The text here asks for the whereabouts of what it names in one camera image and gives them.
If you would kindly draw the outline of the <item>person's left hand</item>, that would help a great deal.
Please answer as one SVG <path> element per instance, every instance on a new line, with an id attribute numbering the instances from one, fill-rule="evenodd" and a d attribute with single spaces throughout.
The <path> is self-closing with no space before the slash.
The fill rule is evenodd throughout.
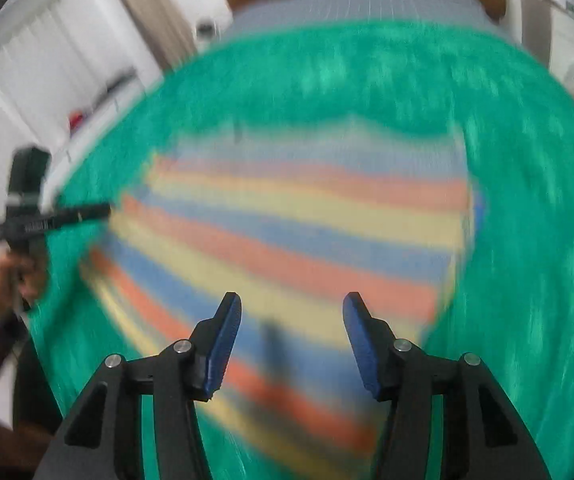
<path id="1" fill-rule="evenodd" d="M 0 252 L 0 319 L 15 309 L 18 299 L 34 304 L 44 293 L 48 282 L 48 256 L 44 252 L 28 256 Z"/>

